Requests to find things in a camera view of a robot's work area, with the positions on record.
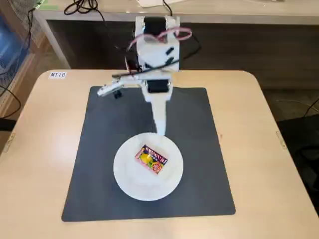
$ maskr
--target white plate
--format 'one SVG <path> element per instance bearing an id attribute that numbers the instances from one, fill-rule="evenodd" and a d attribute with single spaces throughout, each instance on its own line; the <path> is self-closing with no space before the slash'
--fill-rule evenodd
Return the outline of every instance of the white plate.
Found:
<path id="1" fill-rule="evenodd" d="M 158 175 L 135 158 L 145 144 L 168 160 Z M 113 171 L 116 182 L 127 195 L 141 201 L 154 201 L 166 197 L 177 187 L 183 175 L 183 158 L 176 144 L 167 137 L 141 133 L 119 148 Z"/>

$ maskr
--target table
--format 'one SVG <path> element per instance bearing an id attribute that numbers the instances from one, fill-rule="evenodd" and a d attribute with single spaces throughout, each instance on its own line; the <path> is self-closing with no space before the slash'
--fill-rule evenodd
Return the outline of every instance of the table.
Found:
<path id="1" fill-rule="evenodd" d="M 65 65 L 70 65 L 54 36 L 48 20 L 101 21 L 96 12 L 66 16 L 63 10 L 72 0 L 47 0 L 34 15 L 39 21 L 56 54 Z M 166 15 L 162 7 L 142 8 L 136 0 L 98 0 L 99 10 L 106 21 L 135 21 L 137 15 Z M 287 0 L 260 3 L 258 0 L 186 0 L 173 3 L 171 8 L 181 22 L 197 23 L 253 23 L 253 24 L 319 24 L 319 1 Z"/>
<path id="2" fill-rule="evenodd" d="M 65 79 L 48 79 L 50 72 L 39 77 L 0 157 L 1 238 L 318 238 L 318 216 L 276 122 L 255 77 L 243 71 L 173 76 L 176 86 L 207 89 L 235 215 L 62 222 L 89 89 L 112 73 L 67 70 Z"/>

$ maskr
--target colorful snack bag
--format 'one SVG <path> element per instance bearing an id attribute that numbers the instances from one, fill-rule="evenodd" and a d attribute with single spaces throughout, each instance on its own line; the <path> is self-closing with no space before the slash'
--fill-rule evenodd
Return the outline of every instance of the colorful snack bag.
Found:
<path id="1" fill-rule="evenodd" d="M 167 163 L 167 159 L 161 156 L 156 151 L 144 145 L 137 153 L 135 158 L 145 167 L 158 174 L 164 165 Z"/>

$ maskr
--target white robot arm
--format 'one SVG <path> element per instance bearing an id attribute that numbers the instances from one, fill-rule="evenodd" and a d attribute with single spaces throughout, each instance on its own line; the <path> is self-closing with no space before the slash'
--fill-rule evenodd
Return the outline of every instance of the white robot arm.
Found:
<path id="1" fill-rule="evenodd" d="M 179 40 L 176 37 L 178 27 L 179 18 L 138 16 L 135 32 L 137 53 L 139 65 L 142 71 L 146 72 L 113 78 L 111 85 L 104 85 L 97 93 L 102 97 L 117 92 L 124 85 L 139 85 L 145 101 L 152 104 L 153 118 L 159 135 L 165 135 L 166 130 L 166 102 L 170 100 L 173 91 L 171 74 L 179 70 Z"/>

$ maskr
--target wire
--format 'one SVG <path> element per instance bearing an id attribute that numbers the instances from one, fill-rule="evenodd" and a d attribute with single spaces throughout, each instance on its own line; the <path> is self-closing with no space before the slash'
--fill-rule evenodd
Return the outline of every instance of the wire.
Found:
<path id="1" fill-rule="evenodd" d="M 173 11 L 171 10 L 170 6 L 167 4 L 167 2 L 165 0 L 163 0 L 164 5 L 168 8 L 169 11 L 169 15 L 173 16 Z"/>
<path id="2" fill-rule="evenodd" d="M 276 102 L 296 102 L 296 103 L 299 103 L 299 104 L 302 104 L 302 105 L 305 105 L 305 106 L 308 106 L 310 107 L 311 105 L 310 104 L 307 104 L 307 103 L 304 103 L 304 102 L 301 102 L 301 101 L 295 101 L 295 100 L 276 100 Z M 314 111 L 317 111 L 319 113 L 319 110 L 315 107 L 311 107 L 310 109 L 314 110 Z"/>
<path id="3" fill-rule="evenodd" d="M 305 112 L 303 118 L 307 116 L 307 114 L 308 114 L 308 112 L 310 111 L 310 109 L 311 109 L 318 101 L 319 101 L 319 98 L 309 106 L 309 108 L 308 108 L 307 111 Z"/>
<path id="4" fill-rule="evenodd" d="M 140 74 L 144 74 L 144 73 L 147 73 L 147 72 L 151 72 L 151 71 L 155 71 L 155 70 L 159 70 L 159 69 L 162 69 L 162 68 L 165 68 L 167 66 L 170 66 L 170 65 L 174 65 L 178 62 L 181 62 L 181 61 L 184 61 L 184 60 L 187 60 L 188 58 L 196 55 L 200 50 L 201 50 L 201 45 L 200 45 L 200 42 L 199 40 L 197 39 L 197 37 L 194 35 L 194 33 L 192 34 L 192 38 L 195 40 L 195 42 L 197 43 L 197 48 L 191 52 L 189 52 L 186 56 L 184 56 L 181 59 L 178 59 L 178 60 L 175 60 L 175 61 L 172 61 L 171 63 L 169 64 L 163 64 L 163 65 L 160 65 L 160 66 L 156 66 L 156 67 L 151 67 L 149 69 L 146 69 L 146 70 L 143 70 L 143 71 L 137 71 L 137 72 L 128 72 L 128 73 L 124 73 L 124 74 L 116 74 L 116 75 L 112 75 L 113 78 L 121 78 L 121 77 L 124 77 L 124 76 L 136 76 L 136 75 L 140 75 Z"/>
<path id="5" fill-rule="evenodd" d="M 121 51 L 126 51 L 126 49 L 124 47 L 119 47 L 116 44 L 114 44 L 114 41 L 112 41 L 111 35 L 110 35 L 110 31 L 109 28 L 106 24 L 105 18 L 103 17 L 103 14 L 100 12 L 100 10 L 98 9 L 98 2 L 97 0 L 73 0 L 73 3 L 71 3 L 69 6 L 67 6 L 64 10 L 64 14 L 65 15 L 72 15 L 76 12 L 80 13 L 80 14 L 87 14 L 91 11 L 96 11 L 102 18 L 103 24 L 106 28 L 106 32 L 108 35 L 109 40 L 113 43 L 114 47 L 118 50 Z"/>
<path id="6" fill-rule="evenodd" d="M 16 101 L 17 101 L 18 104 L 19 104 L 18 108 L 17 108 L 15 111 L 13 111 L 12 113 L 10 113 L 10 114 L 7 115 L 7 116 L 1 117 L 1 119 L 6 119 L 6 118 L 9 118 L 10 116 L 14 115 L 15 113 L 17 113 L 17 112 L 21 109 L 21 101 L 20 101 L 19 98 L 18 98 L 11 90 L 9 90 L 7 87 L 0 86 L 0 88 L 3 88 L 4 91 L 8 91 L 8 92 L 16 99 Z"/>
<path id="7" fill-rule="evenodd" d="M 158 36 L 153 36 L 153 35 L 151 35 L 151 34 L 144 34 L 144 33 L 142 33 L 142 34 L 138 35 L 137 37 L 135 37 L 135 39 L 133 39 L 133 40 L 130 42 L 130 44 L 129 44 L 127 50 L 126 50 L 126 52 L 129 52 L 129 50 L 131 49 L 131 47 L 132 47 L 135 43 L 137 43 L 140 38 L 146 38 L 146 37 L 147 37 L 147 38 L 151 38 L 152 40 L 161 42 L 162 39 L 163 39 L 163 37 L 166 36 L 166 35 L 168 35 L 168 34 L 171 33 L 171 32 L 173 32 L 173 33 L 178 32 L 178 34 L 181 33 L 181 32 L 187 32 L 187 33 L 188 33 L 188 35 L 186 35 L 186 36 L 177 36 L 177 35 L 175 34 L 175 35 L 174 35 L 175 38 L 176 38 L 177 40 L 179 40 L 179 41 L 187 40 L 187 39 L 191 38 L 191 36 L 192 36 L 192 31 L 191 31 L 191 29 L 190 29 L 190 28 L 187 28 L 187 27 L 172 27 L 172 28 L 167 29 L 166 31 L 161 32 Z M 128 71 L 128 72 L 131 72 L 131 70 L 130 70 L 130 68 L 129 68 L 129 64 L 128 64 L 128 61 L 127 61 L 127 57 L 126 57 L 126 56 L 124 56 L 124 61 L 125 61 L 125 66 L 126 66 L 127 71 Z"/>

